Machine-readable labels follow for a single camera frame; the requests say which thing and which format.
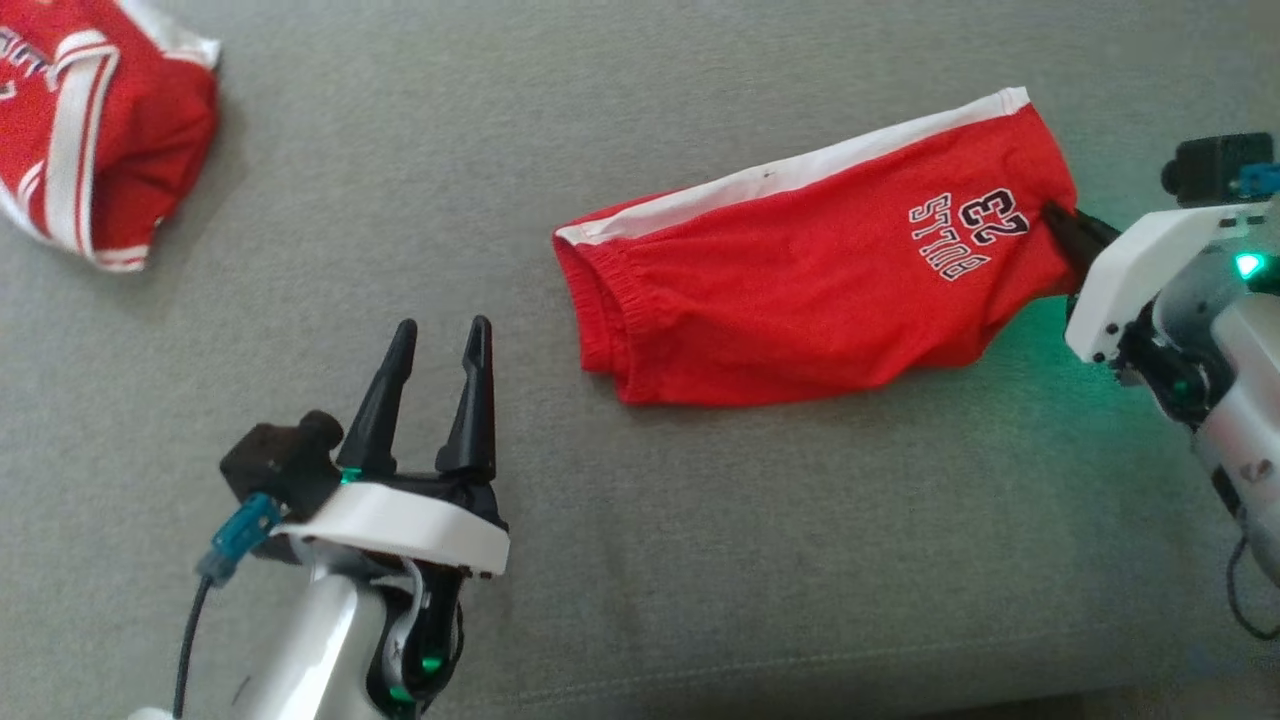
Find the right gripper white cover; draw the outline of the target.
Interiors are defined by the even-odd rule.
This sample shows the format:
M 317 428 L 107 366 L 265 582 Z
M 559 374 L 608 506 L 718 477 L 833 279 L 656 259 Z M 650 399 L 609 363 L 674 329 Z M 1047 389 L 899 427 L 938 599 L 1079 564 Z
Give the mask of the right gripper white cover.
M 1248 291 L 1236 259 L 1251 206 L 1153 211 L 1124 232 L 1057 202 L 1042 217 L 1068 264 L 1064 288 L 1078 293 L 1068 347 L 1160 406 L 1216 405 L 1233 372 L 1211 325 Z

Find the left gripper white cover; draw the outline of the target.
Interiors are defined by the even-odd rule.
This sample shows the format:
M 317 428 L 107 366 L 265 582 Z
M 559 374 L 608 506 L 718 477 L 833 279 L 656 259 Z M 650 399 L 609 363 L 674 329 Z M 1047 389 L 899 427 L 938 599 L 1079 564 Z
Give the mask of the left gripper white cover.
M 412 319 L 396 328 L 337 455 L 344 479 L 397 471 L 392 450 L 417 332 Z M 484 315 L 472 319 L 462 368 L 435 470 L 494 480 L 493 327 Z M 506 571 L 509 533 L 495 505 L 488 487 L 451 501 L 361 480 L 339 486 L 310 520 L 274 528 L 310 579 L 270 657 L 271 717 L 421 717 L 460 665 L 463 583 Z

